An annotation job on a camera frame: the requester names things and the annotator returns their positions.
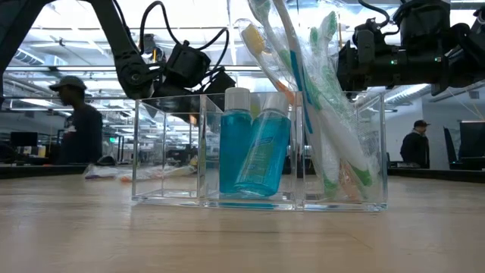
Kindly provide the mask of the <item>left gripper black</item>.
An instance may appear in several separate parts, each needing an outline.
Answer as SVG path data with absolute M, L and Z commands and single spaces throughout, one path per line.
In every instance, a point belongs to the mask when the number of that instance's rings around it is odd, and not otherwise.
M 152 118 L 169 113 L 190 123 L 193 115 L 196 124 L 200 97 L 191 95 L 209 94 L 214 110 L 224 113 L 224 92 L 236 85 L 224 69 L 209 72 L 157 69 L 141 74 L 138 83 L 138 99 L 147 99 L 145 109 Z

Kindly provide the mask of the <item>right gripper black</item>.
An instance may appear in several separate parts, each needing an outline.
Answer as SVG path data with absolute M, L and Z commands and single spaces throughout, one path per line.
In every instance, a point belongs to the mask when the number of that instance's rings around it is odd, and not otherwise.
M 363 91 L 368 87 L 413 84 L 438 84 L 447 72 L 449 61 L 443 50 L 409 49 L 388 45 L 375 20 L 355 28 L 339 51 L 337 78 L 343 91 Z

